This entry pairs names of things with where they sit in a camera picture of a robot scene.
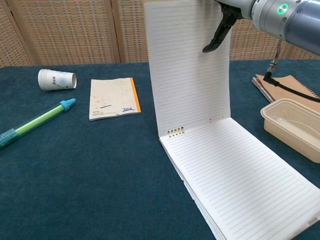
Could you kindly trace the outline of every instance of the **open notebook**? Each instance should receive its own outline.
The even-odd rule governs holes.
[[[314,224],[320,190],[231,118],[230,35],[202,53],[220,6],[151,1],[144,9],[159,139],[215,238],[286,240]]]

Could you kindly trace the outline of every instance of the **beige plastic tray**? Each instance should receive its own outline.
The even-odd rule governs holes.
[[[267,132],[311,161],[320,163],[320,113],[282,98],[264,107],[261,115]]]

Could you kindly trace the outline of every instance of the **green highlighter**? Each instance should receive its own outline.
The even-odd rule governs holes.
[[[0,149],[19,139],[22,135],[30,132],[34,128],[46,121],[52,119],[53,117],[59,115],[62,112],[68,111],[73,105],[75,105],[76,99],[71,98],[69,100],[61,101],[58,105],[52,107],[49,111],[33,118],[33,120],[0,134]]]

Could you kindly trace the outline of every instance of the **green indicator light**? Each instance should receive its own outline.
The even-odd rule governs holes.
[[[278,9],[277,13],[279,15],[285,14],[288,11],[289,5],[287,3],[281,4]]]

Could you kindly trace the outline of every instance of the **brown notebook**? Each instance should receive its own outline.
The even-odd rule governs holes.
[[[264,81],[263,79],[264,76],[256,74],[256,77],[252,82],[270,102],[283,98],[292,99],[320,113],[319,102],[315,102],[304,97],[298,96],[294,93],[282,89],[281,87],[274,86]],[[291,88],[293,90],[296,90],[314,98],[319,98],[317,94],[315,94],[311,89],[303,85],[292,75],[285,77],[274,77],[274,79],[288,88]]]

